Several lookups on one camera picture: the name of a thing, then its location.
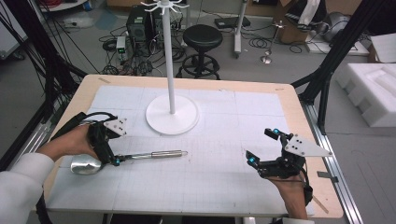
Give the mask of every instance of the white box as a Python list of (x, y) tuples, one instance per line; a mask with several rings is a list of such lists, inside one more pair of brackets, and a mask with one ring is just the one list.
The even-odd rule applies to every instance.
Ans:
[(396, 127), (396, 64), (349, 63), (336, 80), (370, 127)]

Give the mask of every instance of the white lab coat sleeve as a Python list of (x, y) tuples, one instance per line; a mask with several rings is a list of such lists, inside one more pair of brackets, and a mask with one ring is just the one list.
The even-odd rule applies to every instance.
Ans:
[(282, 219), (283, 224), (315, 224), (315, 222), (311, 220), (301, 220), (287, 217), (283, 217)]
[(28, 153), (11, 170), (0, 173), (0, 223), (26, 223), (53, 166), (48, 156)]

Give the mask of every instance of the equipment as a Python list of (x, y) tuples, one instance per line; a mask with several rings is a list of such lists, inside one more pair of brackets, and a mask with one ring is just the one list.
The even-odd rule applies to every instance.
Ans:
[(131, 42), (145, 42), (147, 39), (152, 38), (150, 27), (149, 14), (145, 11), (148, 9), (145, 6), (132, 6), (129, 13), (126, 28), (131, 37)]
[(51, 140), (70, 132), (72, 129), (76, 128), (83, 120), (95, 115), (106, 115), (109, 118), (103, 121), (86, 121), (91, 124), (88, 130), (88, 138), (90, 140), (90, 144), (93, 147), (93, 150), (95, 151), (101, 163), (110, 163), (112, 165), (119, 166), (120, 160), (114, 156), (113, 151), (108, 145), (108, 140), (118, 138), (126, 134), (126, 132), (124, 131), (126, 119), (118, 119), (116, 116), (106, 112), (96, 112), (89, 115), (81, 112), (75, 115), (69, 121), (67, 121), (66, 124), (52, 137)]
[(117, 37), (117, 53), (119, 55), (120, 62), (125, 62), (128, 60), (128, 49), (126, 48), (126, 38), (125, 36)]
[(316, 32), (323, 35), (327, 42), (333, 42), (341, 34), (349, 22), (349, 17), (340, 12), (332, 12), (319, 24)]
[(285, 26), (282, 24), (282, 21), (280, 21), (279, 23), (275, 22), (275, 27), (276, 27), (276, 30), (275, 30), (274, 37), (271, 41), (270, 48), (264, 52), (264, 56), (260, 57), (260, 61), (262, 61), (262, 63), (271, 63), (272, 62), (270, 55), (272, 54), (272, 46), (274, 45), (274, 42), (275, 42), (275, 39), (277, 36), (277, 32), (279, 31), (279, 28), (283, 29)]
[(154, 38), (153, 20), (146, 9), (149, 7), (132, 6), (126, 22), (134, 56), (149, 56), (149, 45)]
[(313, 197), (313, 189), (309, 186), (308, 174), (303, 168), (305, 157), (326, 157), (331, 156), (332, 153), (322, 147), (318, 147), (309, 140), (303, 139), (297, 134), (282, 133), (278, 129), (265, 129), (264, 134), (275, 140), (280, 137), (280, 143), (282, 145), (281, 156), (275, 161), (260, 161), (259, 157), (247, 150), (247, 164), (256, 169), (261, 178), (278, 176), (282, 179), (286, 179), (294, 175), (300, 175), (300, 172), (302, 172), (304, 177), (300, 176), (300, 178), (302, 180), (305, 179), (304, 198), (305, 205), (308, 205)]
[[(218, 29), (227, 29), (227, 28), (235, 28), (238, 25), (238, 17), (230, 17), (230, 18), (221, 18), (215, 19), (215, 24)], [(250, 25), (250, 21), (248, 18), (244, 17), (242, 20), (242, 25), (247, 27)]]

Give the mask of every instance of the stool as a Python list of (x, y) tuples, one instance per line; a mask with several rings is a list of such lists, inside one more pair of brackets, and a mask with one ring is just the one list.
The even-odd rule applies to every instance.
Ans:
[[(205, 53), (221, 44), (221, 32), (214, 27), (198, 24), (184, 31), (183, 40), (198, 54), (193, 54), (183, 60), (176, 77), (182, 77), (181, 71), (184, 70), (195, 78), (215, 75), (217, 80), (220, 80), (218, 62)], [(191, 64), (187, 64), (188, 59), (191, 59)]]

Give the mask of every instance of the white pole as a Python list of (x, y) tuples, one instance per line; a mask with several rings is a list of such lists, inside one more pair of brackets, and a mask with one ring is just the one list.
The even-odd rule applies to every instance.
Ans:
[(166, 76), (168, 78), (170, 113), (175, 114), (175, 87), (173, 80), (174, 74), (172, 63), (171, 22), (169, 19), (169, 7), (166, 7), (163, 13), (163, 41), (165, 42)]

